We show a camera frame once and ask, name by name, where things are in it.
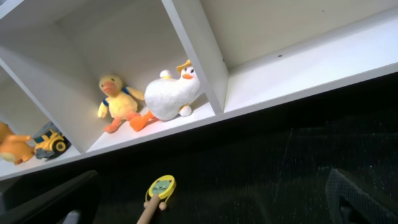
white plush goose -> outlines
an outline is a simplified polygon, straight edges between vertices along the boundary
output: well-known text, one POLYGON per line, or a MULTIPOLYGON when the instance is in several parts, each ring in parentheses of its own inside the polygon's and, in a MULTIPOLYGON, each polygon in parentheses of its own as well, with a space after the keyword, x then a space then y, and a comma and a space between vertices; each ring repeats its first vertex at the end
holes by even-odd
POLYGON ((154 117, 167 121, 178 114, 191 115, 190 104, 198 95, 200 82, 190 60, 178 66, 177 71, 181 74, 178 80, 172 78, 169 70, 164 70, 160 73, 160 79, 148 85, 144 98, 149 111, 130 121, 135 131, 144 128, 146 122, 154 117))

toy wheel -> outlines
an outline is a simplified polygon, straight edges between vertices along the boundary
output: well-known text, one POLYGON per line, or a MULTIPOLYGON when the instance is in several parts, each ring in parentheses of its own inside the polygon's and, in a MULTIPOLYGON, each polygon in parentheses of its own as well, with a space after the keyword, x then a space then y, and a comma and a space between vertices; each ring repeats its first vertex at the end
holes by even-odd
POLYGON ((61 154, 67 150, 67 145, 62 140, 56 140, 52 145, 52 150, 57 154, 61 154))

yellow plush duck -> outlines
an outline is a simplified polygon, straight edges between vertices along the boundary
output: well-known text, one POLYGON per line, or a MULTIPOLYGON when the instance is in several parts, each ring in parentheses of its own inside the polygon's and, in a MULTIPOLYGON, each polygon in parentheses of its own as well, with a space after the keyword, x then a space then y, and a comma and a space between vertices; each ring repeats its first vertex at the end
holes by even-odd
POLYGON ((138 100, 144 100, 143 92, 131 87, 123 87, 122 80, 116 75, 107 75, 99 81, 99 88, 107 96, 99 106, 98 117, 105 118, 106 113, 111 113, 112 123, 105 127, 107 133, 113 133, 118 130, 122 120, 130 121, 137 113, 138 100))

toy construction vehicle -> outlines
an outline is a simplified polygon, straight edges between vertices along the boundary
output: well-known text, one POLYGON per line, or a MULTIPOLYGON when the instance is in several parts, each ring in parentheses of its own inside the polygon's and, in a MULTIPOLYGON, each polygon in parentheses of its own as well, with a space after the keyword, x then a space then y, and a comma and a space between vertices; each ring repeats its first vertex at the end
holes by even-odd
POLYGON ((33 140, 36 143, 35 156, 38 159, 57 157, 70 146, 69 141, 52 122, 35 134, 33 140))

plush toy arm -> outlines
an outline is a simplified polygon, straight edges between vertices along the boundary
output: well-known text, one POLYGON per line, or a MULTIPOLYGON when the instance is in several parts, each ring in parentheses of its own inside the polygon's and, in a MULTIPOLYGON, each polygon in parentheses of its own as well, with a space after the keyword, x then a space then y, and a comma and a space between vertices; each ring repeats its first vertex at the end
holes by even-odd
POLYGON ((126 89, 133 97, 137 98, 138 100, 144 100, 144 93, 143 92, 141 92, 139 90, 136 90, 136 89, 133 89, 133 88, 128 87, 128 86, 126 87, 126 89))
POLYGON ((30 141, 30 136, 13 134, 9 136, 9 140, 25 142, 25 141, 30 141))
POLYGON ((108 113, 108 107, 105 106, 103 102, 101 102, 101 105, 99 106, 98 109, 98 117, 105 118, 107 113, 108 113))

